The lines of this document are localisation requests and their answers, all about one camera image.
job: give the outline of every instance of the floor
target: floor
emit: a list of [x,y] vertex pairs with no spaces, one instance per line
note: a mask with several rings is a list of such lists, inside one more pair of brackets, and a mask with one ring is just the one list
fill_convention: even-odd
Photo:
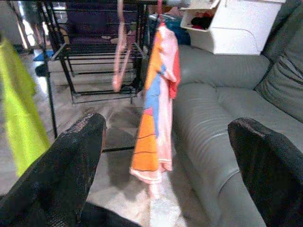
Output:
[[[40,62],[32,61],[34,55],[20,57],[37,83],[34,100],[47,134],[53,141],[45,78],[38,78],[35,74],[35,67]],[[93,110],[102,114],[107,120],[107,148],[134,144],[140,122],[142,99],[135,99],[134,104],[130,104],[129,99],[122,99],[73,105],[69,88],[66,86],[53,86],[53,95],[59,133],[69,128],[85,113]],[[4,194],[17,177],[5,139],[2,105],[0,105],[0,134],[0,194]],[[190,186],[183,166],[175,151],[173,153],[174,169],[163,174],[159,199],[151,199],[147,193],[147,185],[129,175],[131,150],[103,153],[88,200],[143,227],[209,226],[206,214]]]

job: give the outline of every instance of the gray leather sofa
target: gray leather sofa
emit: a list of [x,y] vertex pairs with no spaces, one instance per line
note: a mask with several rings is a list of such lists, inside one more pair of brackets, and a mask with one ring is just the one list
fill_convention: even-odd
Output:
[[174,101],[177,154],[212,226],[265,223],[243,184],[227,126],[253,118],[303,152],[303,6],[286,2],[261,56],[213,55],[180,46]]

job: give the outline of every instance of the white storage box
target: white storage box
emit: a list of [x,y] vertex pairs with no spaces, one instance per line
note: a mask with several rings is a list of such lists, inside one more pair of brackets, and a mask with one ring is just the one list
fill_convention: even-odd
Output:
[[[214,54],[259,55],[276,15],[285,0],[192,0],[181,27],[188,30],[191,45]],[[197,12],[212,10],[208,29],[192,28]]]

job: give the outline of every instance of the orange and pink towel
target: orange and pink towel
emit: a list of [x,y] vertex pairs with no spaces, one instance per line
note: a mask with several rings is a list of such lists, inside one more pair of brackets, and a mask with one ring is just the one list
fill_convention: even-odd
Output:
[[130,173],[159,196],[161,173],[172,170],[172,99],[180,83],[178,42],[164,23],[158,27],[145,82],[144,111]]

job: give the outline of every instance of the blue mat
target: blue mat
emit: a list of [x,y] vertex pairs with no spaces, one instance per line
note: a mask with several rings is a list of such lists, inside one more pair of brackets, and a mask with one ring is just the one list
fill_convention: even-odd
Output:
[[[53,55],[53,51],[46,51],[46,55],[50,58]],[[34,58],[33,61],[44,61],[43,53],[39,54],[37,57]]]

